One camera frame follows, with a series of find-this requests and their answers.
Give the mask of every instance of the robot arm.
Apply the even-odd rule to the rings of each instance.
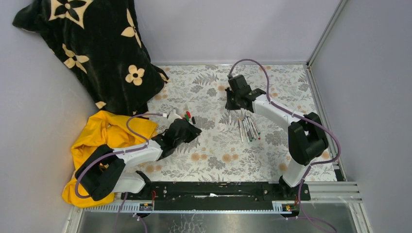
[[[325,132],[273,106],[268,101],[266,93],[261,89],[252,91],[242,75],[236,77],[229,76],[229,85],[230,88],[226,89],[226,109],[238,110],[243,108],[249,110],[268,118],[288,132],[289,153],[292,159],[288,170],[280,177],[279,183],[285,186],[286,192],[296,188],[311,161],[319,157],[328,148],[329,144]],[[275,100],[271,100],[271,102],[294,112]],[[299,115],[321,124],[319,116],[315,113],[308,115],[294,113],[294,115]]]
[[[76,171],[76,179],[95,160],[106,154],[115,153],[92,166],[80,180],[80,184],[94,201],[101,200],[113,192],[140,192],[146,184],[145,180],[137,173],[125,173],[126,168],[166,158],[178,145],[191,142],[201,133],[200,129],[175,113],[169,114],[168,120],[172,122],[170,127],[149,140],[147,147],[142,150],[140,148],[144,147],[143,144],[114,149],[104,144],[92,153]]]

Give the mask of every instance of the black fabric with flower pattern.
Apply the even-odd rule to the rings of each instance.
[[[99,109],[133,116],[169,80],[151,64],[136,18],[134,0],[33,0],[13,25],[40,33]]]

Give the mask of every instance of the yellow cloth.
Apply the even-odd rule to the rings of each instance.
[[[111,148],[123,148],[145,142],[127,129],[128,119],[129,116],[119,116],[106,111],[99,111],[91,116],[79,138],[71,147],[74,168],[79,169],[94,150],[102,144],[107,144]],[[134,118],[129,126],[136,133],[151,138],[155,134],[157,124],[149,120]],[[63,190],[62,197],[69,204],[85,208],[104,205],[114,200],[113,193],[100,201],[94,201],[92,198],[81,199],[74,193],[75,184],[76,179],[73,177]],[[79,193],[83,196],[88,195],[82,185],[79,185]]]

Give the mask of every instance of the gray wall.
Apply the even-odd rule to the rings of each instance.
[[[154,63],[306,61],[339,0],[135,0]]]
[[[313,65],[377,233],[410,232],[412,1],[350,1]]]
[[[11,25],[30,2],[0,2],[0,231],[57,233],[69,149],[96,106],[39,35]]]

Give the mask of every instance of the marker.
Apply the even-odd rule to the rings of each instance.
[[[243,121],[242,120],[240,120],[241,121],[241,126],[243,127],[243,133],[244,133],[244,135],[245,135],[245,138],[246,138],[246,140],[247,140],[247,142],[249,143],[249,140],[247,139],[247,132],[246,132],[246,128],[245,128],[245,125],[244,125],[244,123],[243,123]]]
[[[250,123],[250,125],[251,125],[251,127],[252,127],[252,129],[253,129],[253,132],[255,133],[256,138],[260,140],[260,136],[259,136],[259,134],[258,134],[258,130],[256,129],[255,125],[253,124],[252,120],[250,119],[250,117],[247,117],[247,119],[248,119],[248,121],[249,121],[249,123]]]
[[[240,139],[241,139],[242,142],[243,142],[242,126],[240,126],[240,119],[238,119],[238,124],[239,124]]]
[[[247,134],[247,131],[246,131],[246,124],[244,123],[244,121],[242,121],[242,124],[243,124],[243,127],[245,128],[245,135],[246,135],[247,143],[249,144],[250,143],[249,142],[250,138],[249,138],[249,135]]]
[[[252,126],[252,124],[251,124],[251,121],[250,121],[250,119],[249,119],[248,117],[246,118],[246,121],[247,121],[247,123],[249,124],[250,133],[253,135],[253,137],[254,137],[255,139],[258,139],[258,135],[257,135],[257,133],[255,132],[255,129],[253,128],[253,126]]]
[[[245,122],[245,126],[246,126],[246,130],[247,130],[247,134],[249,135],[249,137],[250,137],[250,141],[252,142],[252,140],[253,140],[253,139],[255,139],[255,138],[253,138],[253,134],[252,134],[252,132],[250,131],[250,128],[249,128],[249,123],[247,122],[247,120],[246,120],[246,119],[243,119],[243,122]]]
[[[256,124],[255,120],[253,120],[252,117],[250,117],[250,119],[252,120],[252,123],[255,125],[257,133],[260,135],[260,130],[259,130],[258,125]]]

